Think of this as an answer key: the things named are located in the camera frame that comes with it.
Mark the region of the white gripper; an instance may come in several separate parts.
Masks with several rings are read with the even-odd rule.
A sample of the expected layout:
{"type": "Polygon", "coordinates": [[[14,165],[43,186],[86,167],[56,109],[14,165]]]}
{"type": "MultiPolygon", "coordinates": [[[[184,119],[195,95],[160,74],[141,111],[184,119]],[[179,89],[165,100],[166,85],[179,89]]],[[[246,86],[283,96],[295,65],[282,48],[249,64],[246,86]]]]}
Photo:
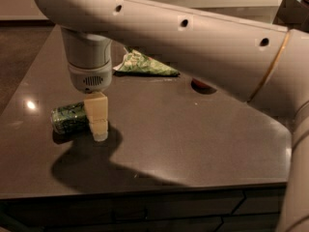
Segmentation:
{"type": "Polygon", "coordinates": [[[94,69],[82,69],[68,64],[73,87],[84,94],[84,109],[89,127],[96,142],[108,137],[108,98],[102,93],[112,82],[112,65],[107,62],[94,69]]]}

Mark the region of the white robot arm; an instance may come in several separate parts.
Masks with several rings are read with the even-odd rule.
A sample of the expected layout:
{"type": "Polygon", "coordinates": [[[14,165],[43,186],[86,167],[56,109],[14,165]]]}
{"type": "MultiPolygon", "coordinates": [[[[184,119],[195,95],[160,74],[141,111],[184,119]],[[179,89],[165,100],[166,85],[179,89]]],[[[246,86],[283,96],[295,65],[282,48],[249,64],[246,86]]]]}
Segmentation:
{"type": "Polygon", "coordinates": [[[292,162],[276,232],[309,231],[308,36],[150,0],[35,0],[62,28],[76,89],[111,82],[112,41],[246,102],[292,134],[292,162]]]}

